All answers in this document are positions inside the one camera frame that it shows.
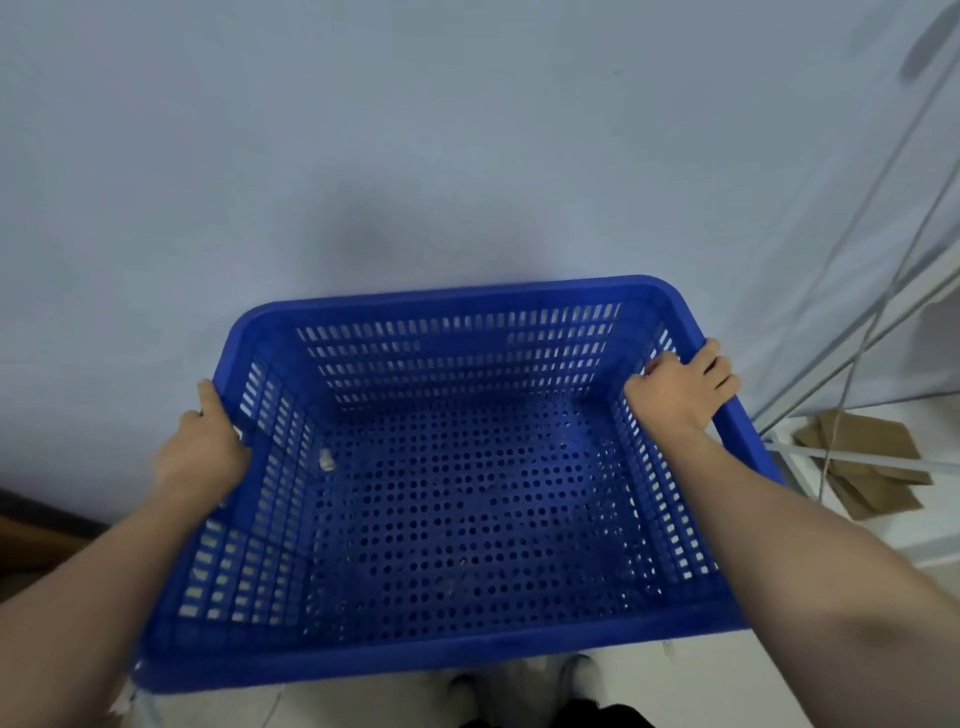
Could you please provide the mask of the person's right hand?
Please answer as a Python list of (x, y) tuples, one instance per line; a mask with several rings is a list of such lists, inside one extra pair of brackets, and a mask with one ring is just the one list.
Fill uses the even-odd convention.
[[(670, 350), (660, 356), (678, 357)], [(623, 391), (630, 412), (655, 443), (704, 435), (714, 408), (738, 394), (741, 381), (735, 373), (727, 381), (707, 381), (708, 367), (720, 356), (720, 342), (707, 338), (688, 363), (678, 357), (675, 383), (644, 384), (644, 372), (627, 380)]]

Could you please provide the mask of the blue perforated plastic basket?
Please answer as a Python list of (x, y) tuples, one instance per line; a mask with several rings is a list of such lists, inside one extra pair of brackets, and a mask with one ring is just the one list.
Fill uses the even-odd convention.
[(704, 343), (647, 275), (246, 312), (213, 383), (250, 465), (178, 557), (131, 680), (183, 694), (747, 628), (623, 395)]

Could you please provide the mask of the brown wooden furniture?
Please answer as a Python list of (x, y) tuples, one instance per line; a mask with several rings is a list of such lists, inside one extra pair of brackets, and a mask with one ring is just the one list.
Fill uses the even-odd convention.
[(0, 604), (64, 564), (108, 528), (0, 488)]

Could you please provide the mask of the large brown cardboard piece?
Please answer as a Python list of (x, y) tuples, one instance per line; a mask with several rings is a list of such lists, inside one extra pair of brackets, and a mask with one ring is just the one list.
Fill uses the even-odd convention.
[[(826, 410), (813, 416), (809, 424), (794, 433), (793, 439), (797, 445), (820, 450), (834, 447), (841, 452), (859, 455), (920, 459), (916, 443), (903, 423), (854, 415), (838, 409)], [(831, 475), (849, 482), (867, 477), (882, 477), (903, 484), (933, 484), (928, 472), (903, 467), (875, 466), (832, 459), (827, 470)]]

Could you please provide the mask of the person's white right shoe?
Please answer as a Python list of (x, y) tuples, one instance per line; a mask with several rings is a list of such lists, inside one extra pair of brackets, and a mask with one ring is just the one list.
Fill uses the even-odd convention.
[(574, 703), (598, 707), (602, 698), (604, 685), (596, 661), (583, 653), (568, 656), (558, 670), (558, 710)]

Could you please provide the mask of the person's black trousers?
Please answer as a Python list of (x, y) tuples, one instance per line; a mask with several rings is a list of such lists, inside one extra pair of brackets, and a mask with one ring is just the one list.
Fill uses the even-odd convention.
[(614, 704), (597, 707), (587, 722), (587, 728), (655, 728), (637, 709)]

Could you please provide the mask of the white metal rack frame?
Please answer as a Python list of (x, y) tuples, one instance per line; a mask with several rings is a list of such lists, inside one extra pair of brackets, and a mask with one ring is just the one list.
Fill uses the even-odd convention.
[(960, 562), (960, 240), (894, 293), (874, 329), (870, 324), (838, 339), (754, 424), (799, 491), (844, 518), (815, 467), (826, 452), (799, 446), (794, 433), (834, 408), (904, 424), (918, 446), (911, 465), (933, 480), (918, 487), (924, 507), (863, 525), (919, 568)]

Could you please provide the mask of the small brown cardboard piece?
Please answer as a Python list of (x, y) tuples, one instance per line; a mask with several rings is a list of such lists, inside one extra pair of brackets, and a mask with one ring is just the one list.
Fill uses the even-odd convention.
[(856, 522), (925, 508), (910, 483), (883, 475), (871, 466), (863, 472), (841, 474), (834, 471), (835, 465), (839, 463), (830, 463), (825, 479), (847, 516)]

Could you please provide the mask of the person's left forearm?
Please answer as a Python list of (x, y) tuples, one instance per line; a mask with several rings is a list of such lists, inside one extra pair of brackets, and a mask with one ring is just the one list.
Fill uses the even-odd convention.
[(90, 728), (104, 717), (182, 548), (226, 495), (158, 488), (0, 604), (0, 728)]

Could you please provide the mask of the person's right forearm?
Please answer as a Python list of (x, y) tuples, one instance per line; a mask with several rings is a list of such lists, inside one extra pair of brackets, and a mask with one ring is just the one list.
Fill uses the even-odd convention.
[(867, 529), (644, 418), (752, 630), (815, 728), (960, 728), (960, 600)]

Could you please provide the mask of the person's white shoe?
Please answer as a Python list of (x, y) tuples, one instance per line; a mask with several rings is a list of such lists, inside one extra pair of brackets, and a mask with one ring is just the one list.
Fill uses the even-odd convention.
[(453, 728), (483, 728), (486, 718), (481, 683), (472, 672), (464, 672), (447, 683), (447, 709)]
[(558, 710), (574, 703), (598, 707), (602, 698), (604, 685), (596, 661), (583, 653), (568, 656), (558, 670)]

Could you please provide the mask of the person's left hand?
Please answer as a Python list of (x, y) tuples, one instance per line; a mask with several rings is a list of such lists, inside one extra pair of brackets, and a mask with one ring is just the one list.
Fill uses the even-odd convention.
[(154, 460), (150, 499), (182, 516), (210, 514), (240, 484), (250, 467), (252, 451), (231, 422), (188, 410)]

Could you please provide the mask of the person's white left shoe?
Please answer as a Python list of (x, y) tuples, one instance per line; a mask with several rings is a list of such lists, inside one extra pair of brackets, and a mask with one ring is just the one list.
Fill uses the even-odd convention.
[(483, 728), (486, 718), (481, 683), (472, 672), (464, 672), (447, 683), (447, 709), (453, 728)]

